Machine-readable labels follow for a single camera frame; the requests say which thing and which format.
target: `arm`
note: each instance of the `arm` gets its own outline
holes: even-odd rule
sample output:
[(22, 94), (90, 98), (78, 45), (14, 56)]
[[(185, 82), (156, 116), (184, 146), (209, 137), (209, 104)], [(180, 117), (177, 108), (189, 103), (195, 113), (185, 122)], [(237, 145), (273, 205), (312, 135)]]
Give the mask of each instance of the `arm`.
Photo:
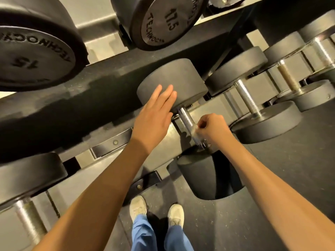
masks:
[(104, 250), (136, 173), (165, 137), (177, 93), (158, 86), (138, 115), (130, 142), (73, 202), (33, 251)]
[(249, 193), (291, 251), (335, 250), (335, 224), (259, 162), (232, 135), (221, 115), (203, 116), (199, 134), (236, 168)]

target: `forearm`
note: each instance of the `forearm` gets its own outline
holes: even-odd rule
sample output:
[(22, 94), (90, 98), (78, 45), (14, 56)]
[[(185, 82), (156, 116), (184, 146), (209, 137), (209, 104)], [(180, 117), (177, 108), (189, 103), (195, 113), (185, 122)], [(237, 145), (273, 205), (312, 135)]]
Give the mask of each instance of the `forearm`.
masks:
[(266, 218), (291, 251), (335, 250), (335, 225), (259, 162), (233, 136), (220, 150), (243, 179)]
[(128, 189), (148, 153), (136, 141), (69, 207), (34, 251), (103, 250)]

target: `jeans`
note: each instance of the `jeans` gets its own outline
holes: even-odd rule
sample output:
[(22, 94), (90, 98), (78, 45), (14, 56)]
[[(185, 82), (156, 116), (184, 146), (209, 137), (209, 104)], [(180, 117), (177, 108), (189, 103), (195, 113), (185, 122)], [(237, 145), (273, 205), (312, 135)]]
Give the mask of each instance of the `jeans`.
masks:
[[(138, 215), (131, 232), (133, 245), (131, 251), (157, 251), (156, 236), (146, 215)], [(171, 226), (165, 236), (166, 251), (194, 251), (181, 226)]]

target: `shoe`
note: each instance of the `shoe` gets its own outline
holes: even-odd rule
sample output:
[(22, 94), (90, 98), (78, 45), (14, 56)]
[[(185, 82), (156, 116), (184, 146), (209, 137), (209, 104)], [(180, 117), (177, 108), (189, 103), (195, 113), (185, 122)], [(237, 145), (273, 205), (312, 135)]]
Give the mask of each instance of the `shoe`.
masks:
[(171, 226), (184, 226), (184, 210), (180, 204), (173, 204), (169, 213), (167, 214), (169, 227)]
[(146, 208), (146, 202), (144, 198), (141, 195), (138, 195), (137, 197), (133, 198), (130, 202), (129, 206), (129, 212), (131, 220), (134, 222), (137, 215), (143, 214), (146, 215), (147, 208)]

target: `white shoe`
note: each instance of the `white shoe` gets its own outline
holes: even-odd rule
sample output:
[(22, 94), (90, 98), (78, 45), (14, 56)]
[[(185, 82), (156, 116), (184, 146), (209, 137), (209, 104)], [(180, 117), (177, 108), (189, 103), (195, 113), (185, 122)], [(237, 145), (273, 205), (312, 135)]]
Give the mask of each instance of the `white shoe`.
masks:
[(146, 215), (147, 213), (146, 202), (141, 195), (138, 195), (137, 197), (131, 200), (130, 206), (129, 206), (129, 212), (130, 212), (131, 220), (133, 222), (137, 215), (140, 215), (140, 214)]
[(173, 204), (169, 213), (167, 214), (167, 218), (170, 226), (184, 226), (184, 210), (180, 204)]

